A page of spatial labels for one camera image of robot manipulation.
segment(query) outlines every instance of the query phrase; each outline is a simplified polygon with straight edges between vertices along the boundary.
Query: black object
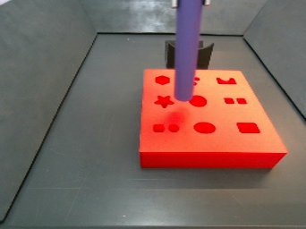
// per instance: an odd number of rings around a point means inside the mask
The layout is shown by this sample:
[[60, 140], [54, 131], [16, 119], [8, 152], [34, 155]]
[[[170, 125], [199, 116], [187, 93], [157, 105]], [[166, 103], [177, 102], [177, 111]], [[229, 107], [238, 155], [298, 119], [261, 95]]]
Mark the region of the black object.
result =
[[[203, 41], [198, 42], [198, 69], [209, 69], [210, 57], [213, 53], [214, 43], [203, 47]], [[175, 68], [175, 41], [167, 40], [165, 42], [165, 57], [166, 68]]]

